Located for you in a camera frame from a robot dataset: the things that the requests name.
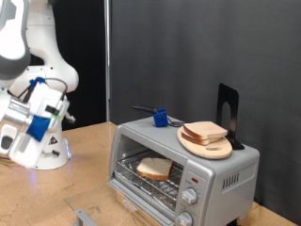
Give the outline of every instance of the black stand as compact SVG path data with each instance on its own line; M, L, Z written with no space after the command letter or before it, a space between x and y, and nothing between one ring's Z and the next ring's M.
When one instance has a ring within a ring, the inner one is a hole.
M235 140L238 100L239 96L236 90L231 89L230 87L227 87L222 83L219 84L216 124L221 126L223 105L225 102L227 102L230 106L230 131L226 138L231 143L233 150L243 150L245 148L240 142Z
M237 219L235 219L235 220L232 221L231 223L227 224L227 226L240 226L240 224L237 223Z

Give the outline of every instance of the toaster oven knob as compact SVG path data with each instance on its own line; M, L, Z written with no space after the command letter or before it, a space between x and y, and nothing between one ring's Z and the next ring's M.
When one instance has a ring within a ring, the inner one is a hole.
M192 217L187 212L181 213L178 216L178 221L179 221L180 225L182 225L182 226L192 226L193 225Z
M188 188L182 192L182 198L189 204L194 204L198 200L197 192L193 188Z

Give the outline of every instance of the black backdrop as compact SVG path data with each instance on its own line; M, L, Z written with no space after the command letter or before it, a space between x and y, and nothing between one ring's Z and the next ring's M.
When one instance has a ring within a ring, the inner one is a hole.
M215 121L217 90L240 94L237 139L261 153L256 199L301 225L301 1L113 0L111 121L165 107Z
M74 125L105 121L105 35L103 1L62 0L54 7L58 49L79 74L76 91L67 94Z

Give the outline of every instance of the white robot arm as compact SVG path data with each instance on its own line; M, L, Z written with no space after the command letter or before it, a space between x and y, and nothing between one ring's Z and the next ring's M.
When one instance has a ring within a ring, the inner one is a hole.
M65 94L76 89L78 75L57 50L47 1L0 0L0 6L0 153L31 169L51 134L61 130L62 119L69 116ZM45 65L28 67L26 37L31 53ZM8 88L21 99L8 94Z

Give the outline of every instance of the bread slice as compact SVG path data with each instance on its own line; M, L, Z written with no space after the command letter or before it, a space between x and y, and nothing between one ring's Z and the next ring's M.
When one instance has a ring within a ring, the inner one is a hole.
M208 144L210 144L212 142L215 142L215 141L218 141L219 139L222 138L222 137L219 137L219 138L209 138L209 139L197 139L197 138L191 137L184 130L182 130L182 137L184 139L189 140L190 142L200 144L200 145L208 145Z
M186 123L184 131L197 139L222 138L228 131L211 121L198 121Z
M143 158L137 167L137 174L154 180L166 181L173 166L173 161L164 158Z

